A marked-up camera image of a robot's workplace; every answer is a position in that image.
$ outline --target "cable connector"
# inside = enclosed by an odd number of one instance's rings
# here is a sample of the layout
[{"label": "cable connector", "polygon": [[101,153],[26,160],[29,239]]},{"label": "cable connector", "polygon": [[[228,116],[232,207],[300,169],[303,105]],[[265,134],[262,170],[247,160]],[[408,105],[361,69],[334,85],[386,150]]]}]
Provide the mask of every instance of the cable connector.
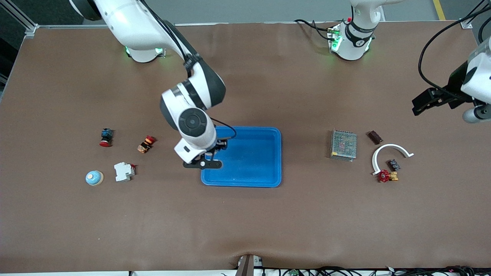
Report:
[{"label": "cable connector", "polygon": [[195,53],[195,54],[187,54],[185,57],[185,61],[183,63],[184,68],[186,71],[189,73],[191,72],[192,67],[197,63],[203,60],[203,58],[200,56],[200,54]]}]

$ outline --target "metal frame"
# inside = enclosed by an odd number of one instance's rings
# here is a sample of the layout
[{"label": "metal frame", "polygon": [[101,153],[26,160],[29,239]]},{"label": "metal frame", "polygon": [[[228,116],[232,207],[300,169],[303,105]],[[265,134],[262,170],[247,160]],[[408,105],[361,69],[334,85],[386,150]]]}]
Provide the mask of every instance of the metal frame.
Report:
[{"label": "metal frame", "polygon": [[0,73],[0,83],[7,84],[8,77]]},{"label": "metal frame", "polygon": [[[285,22],[265,22],[265,23],[285,23]],[[217,22],[217,23],[181,23],[174,24],[175,26],[211,26],[217,24],[229,24],[228,22]],[[105,24],[90,24],[90,25],[39,25],[38,28],[46,29],[101,29],[108,28]]]},{"label": "metal frame", "polygon": [[0,6],[26,28],[26,38],[32,38],[38,24],[34,23],[21,9],[19,9],[11,0],[0,0]]},{"label": "metal frame", "polygon": [[462,29],[472,29],[472,21],[474,20],[474,18],[469,18],[467,21],[461,22]]}]

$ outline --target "small electrical component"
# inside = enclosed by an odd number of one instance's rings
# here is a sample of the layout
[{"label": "small electrical component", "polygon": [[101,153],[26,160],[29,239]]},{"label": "small electrical component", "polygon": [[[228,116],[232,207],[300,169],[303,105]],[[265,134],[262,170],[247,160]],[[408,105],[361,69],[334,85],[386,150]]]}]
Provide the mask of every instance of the small electrical component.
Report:
[{"label": "small electrical component", "polygon": [[399,166],[399,164],[397,164],[395,159],[391,159],[391,160],[387,161],[387,165],[389,165],[391,171],[398,171],[401,169],[401,166]]},{"label": "small electrical component", "polygon": [[99,146],[102,146],[102,147],[112,146],[111,145],[112,135],[113,135],[113,131],[111,129],[109,129],[109,128],[103,129],[101,132],[102,140],[99,143]]},{"label": "small electrical component", "polygon": [[145,138],[145,141],[143,141],[143,143],[141,143],[137,149],[139,152],[145,153],[145,152],[147,152],[147,150],[152,148],[152,144],[154,142],[155,142],[155,138],[147,135],[147,138]]},{"label": "small electrical component", "polygon": [[353,162],[356,158],[356,134],[348,131],[333,130],[330,157]]},{"label": "small electrical component", "polygon": [[379,181],[381,182],[387,182],[389,181],[390,174],[386,169],[383,169],[379,172]]},{"label": "small electrical component", "polygon": [[135,165],[133,164],[117,163],[114,165],[114,169],[116,170],[116,182],[130,181],[131,177],[135,175]]},{"label": "small electrical component", "polygon": [[397,172],[393,171],[390,173],[389,181],[399,181],[399,178],[397,178]]},{"label": "small electrical component", "polygon": [[367,136],[373,141],[373,143],[375,143],[375,145],[383,142],[383,139],[380,138],[379,134],[377,134],[374,130],[367,133]]},{"label": "small electrical component", "polygon": [[340,25],[336,25],[332,28],[327,29],[327,37],[329,38],[329,50],[337,51],[339,49],[339,45],[343,42],[343,36],[341,35]]}]

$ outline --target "black cable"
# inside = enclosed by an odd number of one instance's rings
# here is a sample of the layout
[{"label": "black cable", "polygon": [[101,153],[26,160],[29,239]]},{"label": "black cable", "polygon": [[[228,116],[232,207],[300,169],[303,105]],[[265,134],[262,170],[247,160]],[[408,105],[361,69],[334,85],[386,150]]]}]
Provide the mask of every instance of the black cable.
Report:
[{"label": "black cable", "polygon": [[305,23],[307,26],[311,27],[311,28],[314,28],[314,29],[318,29],[318,30],[321,30],[321,31],[327,31],[327,29],[324,29],[324,28],[316,28],[314,25],[310,24],[309,22],[303,20],[303,19],[297,19],[297,20],[294,20],[294,22],[302,22],[302,23]]},{"label": "black cable", "polygon": [[461,275],[463,276],[475,276],[476,273],[474,272],[474,269],[470,266],[462,266],[462,267],[458,267],[459,268],[459,271],[462,271],[462,273],[460,273]]},{"label": "black cable", "polygon": [[445,94],[448,94],[448,95],[450,95],[450,96],[452,96],[452,97],[454,97],[454,98],[456,98],[456,99],[459,99],[459,100],[465,101],[465,99],[464,99],[462,96],[459,96],[459,95],[457,95],[457,94],[455,94],[455,93],[452,93],[452,92],[449,92],[449,91],[447,91],[447,90],[443,89],[442,87],[440,87],[440,86],[436,85],[434,82],[432,82],[431,80],[429,80],[429,79],[428,79],[428,78],[427,78],[427,77],[426,77],[426,76],[423,74],[423,71],[421,70],[421,64],[422,64],[422,62],[423,62],[423,56],[424,56],[424,54],[425,54],[426,49],[428,48],[428,46],[429,46],[429,45],[430,45],[430,44],[431,44],[431,43],[432,43],[432,42],[433,42],[433,41],[434,41],[434,40],[435,40],[435,39],[436,39],[436,38],[437,38],[439,35],[441,35],[441,34],[442,34],[444,31],[446,31],[446,30],[450,29],[451,27],[453,27],[453,26],[455,26],[455,25],[457,25],[457,24],[460,24],[460,22],[463,22],[463,21],[465,21],[465,20],[467,20],[467,19],[469,19],[469,18],[471,18],[471,17],[473,17],[473,16],[480,15],[480,14],[482,14],[483,12],[486,12],[486,11],[488,11],[488,10],[490,10],[490,9],[491,9],[490,7],[487,7],[487,8],[482,9],[482,10],[480,10],[480,11],[478,11],[478,12],[474,13],[474,14],[470,14],[470,15],[468,15],[468,16],[466,16],[466,17],[462,18],[462,19],[459,19],[459,20],[457,20],[457,21],[453,22],[452,24],[450,24],[450,25],[446,26],[445,28],[443,28],[442,30],[440,30],[439,32],[437,32],[437,33],[436,33],[436,34],[435,34],[435,35],[434,35],[434,36],[433,36],[433,37],[432,37],[432,38],[431,38],[431,39],[430,39],[430,40],[429,40],[429,41],[426,43],[425,47],[424,47],[424,48],[423,48],[423,50],[421,51],[421,55],[419,56],[419,62],[418,62],[418,72],[419,72],[419,76],[421,76],[421,78],[422,78],[422,79],[423,79],[423,80],[424,80],[426,83],[428,83],[429,85],[433,86],[434,88],[436,88],[436,89],[440,90],[441,92],[443,92],[443,93],[445,93]]},{"label": "black cable", "polygon": [[353,272],[353,273],[357,274],[358,276],[363,276],[363,275],[361,275],[361,273],[359,273],[358,271],[353,270],[353,269],[347,269],[346,271],[348,271],[350,273]]},{"label": "black cable", "polygon": [[336,271],[336,270],[333,270],[331,272],[327,272],[327,270],[321,270],[323,273],[324,276],[331,276],[333,273],[335,272],[338,272],[338,273],[342,273],[344,274],[343,272],[340,272],[340,271]]},{"label": "black cable", "polygon": [[341,273],[343,276],[348,276],[348,274],[343,272],[343,270],[346,272],[348,272],[348,270],[346,270],[342,267],[321,267],[321,268],[319,268],[319,271],[327,271],[327,270],[332,270],[332,272],[326,273],[326,276],[329,276],[329,275],[333,274],[334,272]]},{"label": "black cable", "polygon": [[407,271],[406,269],[398,269],[398,270],[394,270],[394,272],[392,272],[392,276],[396,275],[396,273],[398,273],[398,272],[404,272],[404,273],[406,273],[406,272],[408,272],[408,271]]},{"label": "black cable", "polygon": [[318,28],[318,27],[317,27],[317,25],[315,24],[315,21],[314,21],[314,20],[312,20],[312,24],[314,25],[314,28],[315,28],[315,30],[317,31],[317,33],[318,33],[318,34],[319,34],[319,35],[320,35],[320,36],[321,36],[323,39],[325,39],[325,40],[329,40],[329,41],[334,41],[334,38],[329,38],[329,37],[327,37],[327,36],[323,36],[323,35],[321,34],[321,32],[319,31],[319,28]]},{"label": "black cable", "polygon": [[486,0],[481,0],[481,2],[479,4],[477,4],[477,6],[475,6],[467,15],[470,15],[471,13],[473,13],[475,10],[477,10],[477,8],[482,5],[484,3],[484,1]]},{"label": "black cable", "polygon": [[440,269],[440,270],[435,270],[435,271],[426,271],[424,269],[415,269],[413,271],[409,271],[407,273],[404,273],[404,274],[400,274],[398,276],[420,276],[420,275],[424,275],[424,276],[430,276],[432,275],[433,273],[443,273],[443,274],[446,274],[445,272],[443,272],[442,270],[445,270],[445,269]]},{"label": "black cable", "polygon": [[[153,18],[155,19],[155,21],[157,21],[157,23],[160,25],[160,27],[162,27],[162,29],[169,35],[169,37],[172,39],[172,41],[174,41],[174,43],[177,45],[177,48],[179,49],[179,51],[181,52],[182,56],[183,56],[183,59],[184,61],[187,61],[187,56],[186,54],[184,53],[182,47],[181,47],[181,44],[179,43],[179,40],[177,40],[176,36],[174,35],[174,32],[170,29],[169,26],[167,26],[166,23],[164,23],[164,21],[162,20],[162,18],[160,18],[160,16],[158,16],[158,14],[156,14],[147,4],[147,2],[145,0],[139,0],[143,6],[145,6],[145,8],[150,12],[150,14],[153,16]],[[191,71],[188,71],[188,78],[191,77]]]},{"label": "black cable", "polygon": [[488,276],[488,275],[491,275],[491,269],[479,269],[480,272],[482,272],[481,274],[479,274],[479,276]]},{"label": "black cable", "polygon": [[477,33],[477,39],[479,40],[479,43],[483,43],[483,31],[484,31],[484,27],[486,27],[486,25],[491,21],[491,17],[489,17],[488,19],[486,19],[486,21],[483,22],[483,24],[481,25],[481,27],[479,28],[479,32]]},{"label": "black cable", "polygon": [[[489,6],[490,6],[489,4],[486,4],[486,5],[485,5],[485,6],[484,6],[484,7],[483,7],[481,10],[483,10],[483,9],[485,9],[485,8],[489,7]],[[469,24],[469,23],[471,23],[471,22],[472,22],[472,20],[474,20],[476,17],[477,17],[477,15],[476,15],[476,16],[474,16],[473,18],[469,19],[469,21],[468,21],[467,23],[468,23],[468,24]]]},{"label": "black cable", "polygon": [[228,137],[228,138],[219,138],[218,140],[228,140],[228,139],[233,139],[233,138],[235,138],[235,136],[237,136],[237,131],[236,131],[236,130],[235,130],[233,127],[231,127],[231,126],[229,126],[229,125],[225,124],[225,123],[224,123],[224,122],[222,122],[222,121],[218,121],[217,119],[214,119],[214,118],[211,118],[211,117],[210,117],[210,119],[212,119],[213,121],[215,121],[215,122],[217,122],[217,123],[219,123],[219,124],[222,124],[222,125],[224,125],[224,126],[228,127],[229,129],[231,129],[231,130],[233,130],[233,131],[234,131],[234,135],[232,135],[231,137]]}]

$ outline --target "brown table surface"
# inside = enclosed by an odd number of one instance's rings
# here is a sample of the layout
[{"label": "brown table surface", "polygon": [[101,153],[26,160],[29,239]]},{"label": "brown table surface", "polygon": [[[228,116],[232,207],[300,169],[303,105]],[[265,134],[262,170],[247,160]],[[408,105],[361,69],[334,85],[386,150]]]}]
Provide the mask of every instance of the brown table surface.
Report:
[{"label": "brown table surface", "polygon": [[[0,108],[0,271],[229,269],[243,254],[287,268],[491,266],[489,124],[462,121],[471,105],[411,112],[428,87],[420,51],[447,24],[382,23],[354,62],[295,24],[179,28],[227,85],[209,114],[281,131],[275,189],[208,187],[182,167],[159,110],[186,77],[177,54],[139,64],[108,29],[39,29]],[[453,28],[424,71],[443,85],[475,46]],[[326,158],[334,128],[358,134],[354,162]],[[371,130],[415,154],[379,155],[399,162],[399,182],[371,175]],[[146,135],[158,141],[141,154]],[[132,181],[115,182],[119,162],[138,165]],[[105,179],[91,187],[94,169]]]}]

